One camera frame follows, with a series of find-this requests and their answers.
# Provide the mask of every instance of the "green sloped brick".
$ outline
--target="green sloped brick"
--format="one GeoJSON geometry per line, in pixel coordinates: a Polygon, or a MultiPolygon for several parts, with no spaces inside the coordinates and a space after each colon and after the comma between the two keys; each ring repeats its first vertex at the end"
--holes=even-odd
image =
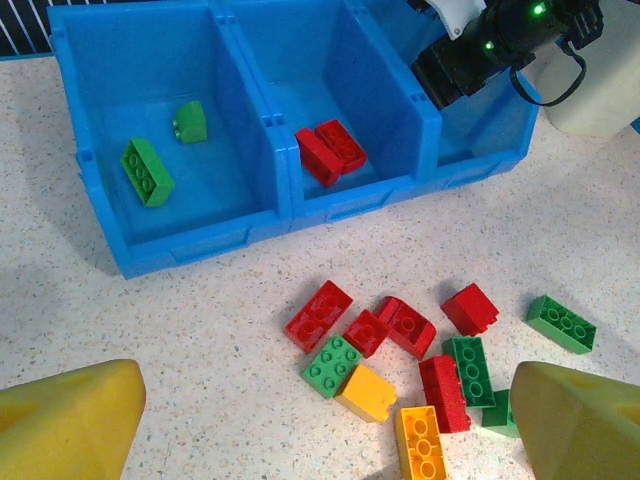
{"type": "Polygon", "coordinates": [[[200,100],[184,104],[176,113],[173,129],[182,143],[197,143],[207,140],[207,119],[200,100]]]}
{"type": "Polygon", "coordinates": [[[510,390],[494,392],[496,406],[482,411],[482,426],[501,435],[520,438],[513,413],[511,412],[510,390]]]}

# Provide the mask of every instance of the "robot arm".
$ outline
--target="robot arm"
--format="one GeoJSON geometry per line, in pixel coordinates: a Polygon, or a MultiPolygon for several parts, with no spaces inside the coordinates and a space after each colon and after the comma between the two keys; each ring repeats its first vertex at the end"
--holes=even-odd
{"type": "Polygon", "coordinates": [[[560,41],[563,51],[586,65],[571,47],[581,49],[602,35],[599,0],[408,0],[417,11],[432,6],[448,36],[423,50],[411,70],[434,105],[442,110],[464,95],[473,95],[501,72],[511,69],[516,90],[534,102],[517,82],[516,71],[535,59],[534,51],[560,41]]]}

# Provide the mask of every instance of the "red lego brick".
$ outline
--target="red lego brick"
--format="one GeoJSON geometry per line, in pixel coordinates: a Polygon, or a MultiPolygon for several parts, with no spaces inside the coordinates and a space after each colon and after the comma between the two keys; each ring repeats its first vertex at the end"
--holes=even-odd
{"type": "Polygon", "coordinates": [[[356,171],[367,162],[367,153],[339,120],[318,125],[316,134],[344,161],[344,175],[356,171]]]}
{"type": "Polygon", "coordinates": [[[391,340],[422,360],[436,336],[433,323],[396,297],[386,297],[376,310],[376,316],[391,328],[391,340]]]}
{"type": "Polygon", "coordinates": [[[364,358],[373,355],[389,334],[389,326],[369,310],[363,310],[344,333],[344,339],[356,347],[364,358]]]}
{"type": "Polygon", "coordinates": [[[471,419],[465,410],[466,401],[453,357],[440,355],[420,362],[420,377],[427,404],[436,409],[440,432],[469,430],[471,419]]]}
{"type": "Polygon", "coordinates": [[[325,187],[330,187],[338,181],[344,160],[329,148],[309,128],[303,128],[296,133],[296,140],[300,146],[300,161],[325,187]]]}
{"type": "Polygon", "coordinates": [[[462,335],[471,336],[486,332],[499,313],[475,283],[460,290],[440,308],[462,335]]]}
{"type": "Polygon", "coordinates": [[[284,333],[305,353],[310,353],[351,302],[353,299],[349,295],[327,280],[287,324],[284,333]]]}

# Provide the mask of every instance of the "white robot part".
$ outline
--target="white robot part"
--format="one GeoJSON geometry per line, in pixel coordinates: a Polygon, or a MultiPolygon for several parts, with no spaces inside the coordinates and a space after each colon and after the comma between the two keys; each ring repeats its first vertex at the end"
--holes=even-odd
{"type": "Polygon", "coordinates": [[[467,24],[487,8],[484,0],[427,0],[444,23],[449,38],[455,40],[467,24]]]}

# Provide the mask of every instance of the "orange lego brick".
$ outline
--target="orange lego brick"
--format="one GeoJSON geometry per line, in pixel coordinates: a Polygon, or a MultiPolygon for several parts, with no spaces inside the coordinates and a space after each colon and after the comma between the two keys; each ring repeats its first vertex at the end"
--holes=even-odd
{"type": "Polygon", "coordinates": [[[447,480],[433,406],[401,408],[396,416],[396,437],[404,480],[447,480]]]}

